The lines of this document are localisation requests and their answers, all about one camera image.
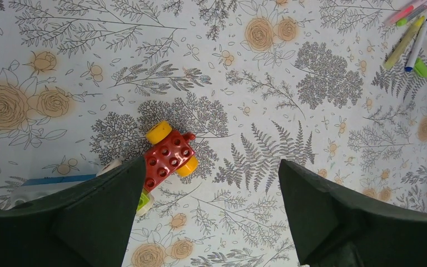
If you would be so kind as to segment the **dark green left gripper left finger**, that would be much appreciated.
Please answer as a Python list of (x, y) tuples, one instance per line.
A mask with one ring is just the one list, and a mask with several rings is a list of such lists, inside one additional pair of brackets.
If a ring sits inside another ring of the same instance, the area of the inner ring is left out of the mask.
[(121, 266), (145, 180), (143, 158), (9, 210), (0, 266)]

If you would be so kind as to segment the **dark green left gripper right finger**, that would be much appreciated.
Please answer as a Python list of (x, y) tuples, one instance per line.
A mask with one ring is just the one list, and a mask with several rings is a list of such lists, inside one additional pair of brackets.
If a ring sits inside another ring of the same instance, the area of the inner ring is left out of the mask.
[(278, 176), (301, 265), (427, 266), (427, 213), (375, 200), (284, 159)]

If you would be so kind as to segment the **bright green pen cap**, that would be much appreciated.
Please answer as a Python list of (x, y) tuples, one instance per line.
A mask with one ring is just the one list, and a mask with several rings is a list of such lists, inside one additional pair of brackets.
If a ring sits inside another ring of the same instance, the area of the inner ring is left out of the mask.
[(423, 60), (421, 58), (417, 58), (415, 61), (415, 65), (413, 68), (413, 71), (422, 78), (427, 78), (427, 66), (426, 64), (423, 62)]

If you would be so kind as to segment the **white pen with blue tip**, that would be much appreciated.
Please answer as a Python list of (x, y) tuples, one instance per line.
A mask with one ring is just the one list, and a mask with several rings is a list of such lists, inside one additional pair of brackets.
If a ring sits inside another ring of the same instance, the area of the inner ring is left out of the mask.
[(406, 63), (405, 69), (404, 69), (405, 72), (411, 72), (414, 69), (415, 62), (416, 62), (418, 55), (419, 55), (419, 52), (423, 46), (423, 42), (424, 42), (426, 33), (427, 33), (427, 19), (423, 22), (423, 24), (421, 25), (421, 27), (419, 29), (418, 36), (414, 42), (410, 56), (408, 58), (408, 61)]

